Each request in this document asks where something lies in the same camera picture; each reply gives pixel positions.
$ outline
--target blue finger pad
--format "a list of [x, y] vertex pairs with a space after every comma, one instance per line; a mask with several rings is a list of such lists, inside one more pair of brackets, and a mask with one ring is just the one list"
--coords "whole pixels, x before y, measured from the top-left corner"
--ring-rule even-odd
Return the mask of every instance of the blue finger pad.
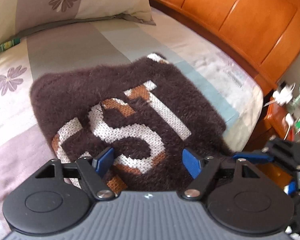
[[192, 178], [195, 179], [198, 177], [199, 173], [201, 172], [200, 161], [196, 159], [187, 149], [182, 151], [182, 162]]
[[96, 168], [98, 175], [103, 178], [114, 162], [114, 149], [111, 148], [99, 160]]
[[256, 154], [256, 153], [246, 153], [239, 152], [232, 156], [233, 159], [237, 160], [239, 158], [244, 158], [251, 162], [252, 164], [263, 164], [273, 162], [274, 158], [267, 154]]
[[291, 195], [292, 193], [296, 192], [297, 190], [297, 184], [295, 181], [290, 182], [288, 186], [288, 195]]

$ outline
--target light blue stripe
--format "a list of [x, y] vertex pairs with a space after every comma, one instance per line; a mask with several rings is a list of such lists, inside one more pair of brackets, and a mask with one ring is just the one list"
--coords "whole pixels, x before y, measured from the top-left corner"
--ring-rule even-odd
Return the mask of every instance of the light blue stripe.
[[171, 63], [181, 62], [184, 59], [163, 45], [155, 38], [145, 33], [140, 27], [118, 30], [103, 30], [96, 25], [96, 28], [111, 42], [111, 44], [124, 54], [129, 60], [134, 61], [140, 57], [153, 52], [164, 55]]
[[178, 69], [190, 79], [193, 84], [201, 91], [201, 93], [207, 98], [211, 105], [225, 120], [227, 130], [229, 130], [239, 118], [239, 113], [224, 99], [220, 93], [214, 88], [211, 83], [200, 75], [191, 65], [186, 61], [182, 61], [175, 64]]

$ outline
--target purple flower print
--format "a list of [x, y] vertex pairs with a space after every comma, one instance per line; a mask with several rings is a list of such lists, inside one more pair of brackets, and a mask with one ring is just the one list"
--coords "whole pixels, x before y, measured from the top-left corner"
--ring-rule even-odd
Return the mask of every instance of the purple flower print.
[[17, 86], [23, 83], [22, 78], [16, 78], [18, 76], [21, 76], [27, 68], [22, 68], [22, 66], [17, 67], [14, 69], [14, 67], [10, 68], [8, 70], [7, 76], [0, 75], [0, 90], [1, 95], [4, 96], [8, 89], [13, 92], [17, 89]]

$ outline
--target nightstand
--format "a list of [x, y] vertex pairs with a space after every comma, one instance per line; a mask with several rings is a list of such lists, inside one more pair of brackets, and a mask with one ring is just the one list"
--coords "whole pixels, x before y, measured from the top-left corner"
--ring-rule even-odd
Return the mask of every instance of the nightstand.
[[[279, 106], [277, 103], [264, 107], [244, 151], [262, 149], [273, 135], [283, 139], [288, 131], [288, 125], [285, 121], [287, 113], [285, 107]], [[267, 163], [256, 166], [282, 189], [292, 180], [292, 176], [275, 164]]]
[[[273, 135], [283, 139], [288, 131], [285, 121], [287, 113], [285, 106], [279, 106], [277, 103], [264, 107], [244, 151], [262, 149]], [[291, 140], [291, 134], [288, 135], [287, 140]]]

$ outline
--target white knitted stripe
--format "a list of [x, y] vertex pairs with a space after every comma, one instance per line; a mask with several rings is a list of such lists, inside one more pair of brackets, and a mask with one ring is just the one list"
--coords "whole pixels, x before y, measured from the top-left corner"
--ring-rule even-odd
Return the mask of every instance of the white knitted stripe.
[[79, 132], [81, 129], [82, 125], [77, 117], [67, 122], [58, 131], [60, 144], [64, 143], [65, 140]]
[[[66, 152], [62, 148], [62, 144], [75, 133], [79, 132], [82, 129], [82, 125], [79, 122], [79, 119], [75, 117], [74, 119], [67, 122], [63, 127], [58, 131], [59, 142], [57, 150], [57, 158], [60, 159], [61, 163], [70, 163], [70, 159]], [[72, 184], [78, 188], [81, 188], [79, 185], [78, 179], [71, 178]]]
[[89, 152], [85, 152], [85, 153], [81, 154], [79, 158], [82, 158], [82, 157], [91, 157], [91, 155]]
[[165, 60], [164, 58], [160, 57], [159, 55], [155, 54], [155, 53], [151, 53], [147, 56], [147, 58], [149, 59], [152, 59], [153, 61], [156, 61], [156, 62], [164, 62], [164, 63], [169, 63], [168, 60]]
[[112, 100], [116, 101], [117, 103], [119, 103], [122, 106], [127, 106], [128, 104], [123, 102], [121, 99], [118, 98], [111, 98]]
[[146, 87], [148, 91], [154, 90], [157, 87], [157, 85], [154, 84], [151, 80], [144, 82], [143, 85]]
[[[149, 91], [148, 104], [164, 119], [167, 124], [179, 135], [179, 137], [184, 141], [187, 139], [191, 132], [188, 127], [164, 104], [162, 103], [154, 94], [150, 91], [155, 89], [157, 86], [151, 81], [143, 83], [146, 89]], [[131, 95], [131, 90], [124, 92], [126, 96]]]
[[94, 106], [89, 112], [91, 131], [106, 143], [123, 138], [139, 138], [144, 140], [150, 148], [150, 156], [143, 159], [132, 159], [125, 155], [118, 156], [114, 165], [122, 164], [131, 168], [137, 168], [141, 173], [146, 173], [152, 168], [153, 159], [165, 150], [161, 137], [144, 124], [133, 124], [120, 128], [109, 127], [103, 120], [103, 112], [100, 105]]

